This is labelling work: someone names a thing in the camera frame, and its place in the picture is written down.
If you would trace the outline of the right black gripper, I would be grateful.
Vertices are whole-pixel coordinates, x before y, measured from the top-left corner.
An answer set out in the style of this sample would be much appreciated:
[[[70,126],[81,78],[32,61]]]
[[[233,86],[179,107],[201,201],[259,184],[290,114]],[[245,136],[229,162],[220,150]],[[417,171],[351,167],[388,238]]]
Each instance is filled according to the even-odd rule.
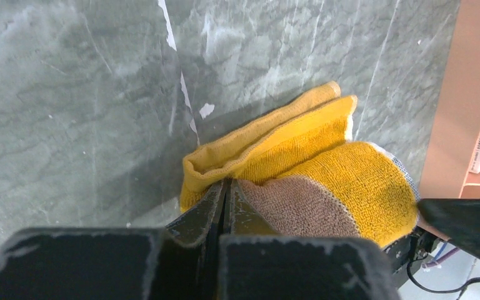
[[[480,199],[422,199],[417,208],[422,218],[457,247],[480,259]],[[414,275],[421,263],[431,260],[439,238],[420,227],[386,246],[383,252],[389,258],[392,278],[397,288],[408,280],[407,266],[411,263]]]

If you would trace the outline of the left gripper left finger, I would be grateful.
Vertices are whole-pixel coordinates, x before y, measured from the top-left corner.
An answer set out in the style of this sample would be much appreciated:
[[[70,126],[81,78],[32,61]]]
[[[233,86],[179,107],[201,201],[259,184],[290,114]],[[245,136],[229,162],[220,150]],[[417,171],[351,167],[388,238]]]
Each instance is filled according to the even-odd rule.
[[[163,227],[34,227],[0,248],[0,299],[214,299],[226,182]]]

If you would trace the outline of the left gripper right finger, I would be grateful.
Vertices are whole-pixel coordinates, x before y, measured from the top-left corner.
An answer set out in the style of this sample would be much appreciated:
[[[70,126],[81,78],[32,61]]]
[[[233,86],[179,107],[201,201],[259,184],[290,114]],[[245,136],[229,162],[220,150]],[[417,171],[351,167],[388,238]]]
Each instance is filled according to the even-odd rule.
[[[356,237],[279,235],[230,183],[219,238],[219,299],[399,299],[391,263]]]

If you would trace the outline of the brown yellow bear towel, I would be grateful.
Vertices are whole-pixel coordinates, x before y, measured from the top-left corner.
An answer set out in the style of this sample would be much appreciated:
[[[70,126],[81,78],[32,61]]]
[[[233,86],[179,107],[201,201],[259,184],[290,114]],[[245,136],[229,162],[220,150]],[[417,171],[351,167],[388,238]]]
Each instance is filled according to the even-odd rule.
[[[419,193],[400,160],[353,141],[358,99],[330,81],[182,160],[181,211],[233,179],[247,202],[288,236],[357,237],[380,247],[410,234]]]

